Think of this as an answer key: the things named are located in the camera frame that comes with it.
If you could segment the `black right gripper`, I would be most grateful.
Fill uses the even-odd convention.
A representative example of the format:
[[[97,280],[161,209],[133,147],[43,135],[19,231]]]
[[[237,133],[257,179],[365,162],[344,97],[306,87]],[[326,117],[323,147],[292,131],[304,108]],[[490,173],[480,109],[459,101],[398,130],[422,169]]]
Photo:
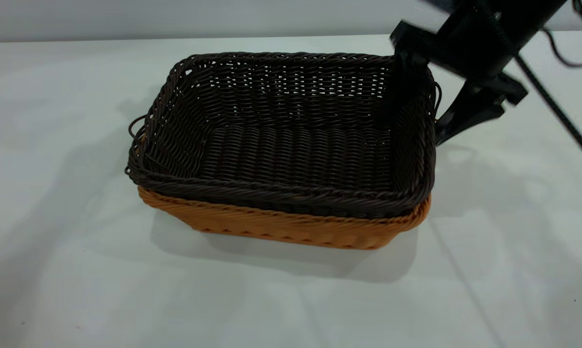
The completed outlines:
[[[501,117],[505,100],[518,105],[527,96],[527,89],[503,72],[513,54],[479,10],[454,12],[437,32],[401,21],[390,42],[395,66],[386,84],[385,122],[395,121],[410,102],[431,91],[434,80],[429,62],[466,81],[436,121],[437,147],[469,128]]]

